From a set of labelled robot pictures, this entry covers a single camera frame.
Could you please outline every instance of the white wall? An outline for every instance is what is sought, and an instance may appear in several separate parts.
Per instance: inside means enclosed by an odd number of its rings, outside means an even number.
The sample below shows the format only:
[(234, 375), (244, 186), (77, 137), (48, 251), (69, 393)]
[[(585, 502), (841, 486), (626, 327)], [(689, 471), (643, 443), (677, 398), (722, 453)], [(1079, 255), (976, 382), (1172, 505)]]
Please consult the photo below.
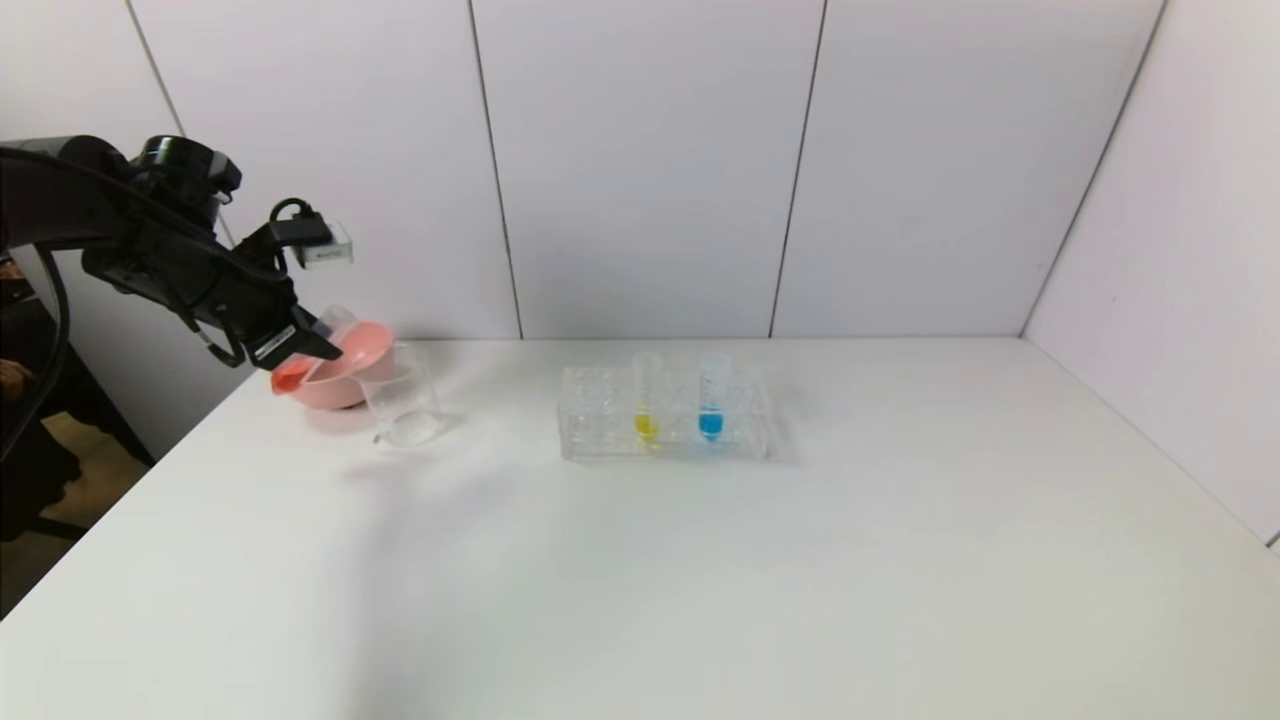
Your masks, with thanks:
[(1027, 337), (1280, 530), (1280, 4), (1171, 0)]
[(475, 0), (526, 337), (764, 337), (822, 0)]
[(280, 199), (356, 263), (293, 273), (401, 337), (518, 337), (466, 0), (134, 0), (187, 133), (244, 173), (244, 236)]
[(1160, 0), (832, 0), (774, 336), (1018, 334)]
[[(0, 140), (96, 135), (136, 154), (175, 133), (123, 3), (0, 3)], [(40, 261), (14, 251), (46, 304)], [(147, 448), (163, 455), (248, 374), (214, 360), (168, 310), (115, 292), (59, 254), (72, 346)]]

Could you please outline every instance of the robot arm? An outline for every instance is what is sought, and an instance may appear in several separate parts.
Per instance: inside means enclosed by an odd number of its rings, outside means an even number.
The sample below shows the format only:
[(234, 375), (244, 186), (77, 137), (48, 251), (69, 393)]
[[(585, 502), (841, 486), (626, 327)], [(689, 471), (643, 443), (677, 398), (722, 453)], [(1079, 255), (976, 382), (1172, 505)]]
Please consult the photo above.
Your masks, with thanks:
[[(216, 242), (220, 204), (239, 187), (239, 169), (221, 152), (174, 136), (152, 137), (127, 160), (90, 136), (0, 143), (0, 246), (33, 245), (49, 272), (58, 337), (17, 423), (4, 428), (0, 456), (35, 416), (68, 343), (67, 292), (51, 254), (82, 249), (84, 272), (173, 311), (221, 363), (274, 369), (296, 352), (333, 360), (342, 352), (328, 328), (298, 305), (284, 263), (346, 255), (324, 218), (289, 199), (234, 249)], [(296, 205), (293, 218), (280, 211)], [(220, 347), (197, 324), (223, 332)]]

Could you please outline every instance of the label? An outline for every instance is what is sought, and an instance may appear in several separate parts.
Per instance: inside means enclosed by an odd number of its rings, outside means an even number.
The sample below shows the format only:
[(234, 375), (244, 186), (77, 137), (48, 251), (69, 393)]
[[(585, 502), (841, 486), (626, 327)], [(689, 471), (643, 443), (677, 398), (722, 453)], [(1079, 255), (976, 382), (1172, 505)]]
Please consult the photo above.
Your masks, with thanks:
[(276, 347), (280, 347), (280, 343), (283, 343), (284, 341), (287, 341), (291, 337), (293, 337), (293, 333), (296, 333), (296, 332), (298, 332), (298, 328), (294, 328), (293, 325), (289, 325), (289, 327), (284, 328), (283, 331), (275, 333), (275, 337), (273, 337), (271, 340), (266, 341), (266, 345), (264, 345), (264, 346), (261, 346), (261, 347), (259, 347), (257, 350), (253, 351), (253, 359), (255, 360), (261, 360), (262, 357), (266, 357), (268, 355), (271, 354), (273, 350), (275, 350)]

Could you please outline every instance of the yellow liquid test tube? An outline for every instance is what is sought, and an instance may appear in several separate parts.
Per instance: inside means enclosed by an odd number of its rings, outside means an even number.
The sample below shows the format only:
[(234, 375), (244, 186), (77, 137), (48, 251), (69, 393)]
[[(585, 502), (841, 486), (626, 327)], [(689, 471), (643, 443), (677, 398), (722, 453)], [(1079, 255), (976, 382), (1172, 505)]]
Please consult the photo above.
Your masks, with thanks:
[(631, 370), (635, 384), (636, 434), (645, 442), (653, 442), (658, 437), (658, 420), (653, 411), (653, 387), (658, 382), (658, 370), (662, 369), (662, 357), (653, 352), (640, 352), (631, 360)]

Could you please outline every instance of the blue liquid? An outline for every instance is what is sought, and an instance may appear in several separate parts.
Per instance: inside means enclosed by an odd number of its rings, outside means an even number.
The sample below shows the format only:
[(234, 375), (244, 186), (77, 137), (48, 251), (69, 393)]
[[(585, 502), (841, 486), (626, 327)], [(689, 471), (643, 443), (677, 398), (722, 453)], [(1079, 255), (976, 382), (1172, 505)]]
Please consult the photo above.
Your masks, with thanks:
[(724, 415), (721, 413), (699, 413), (698, 429), (707, 439), (716, 439), (724, 430)]

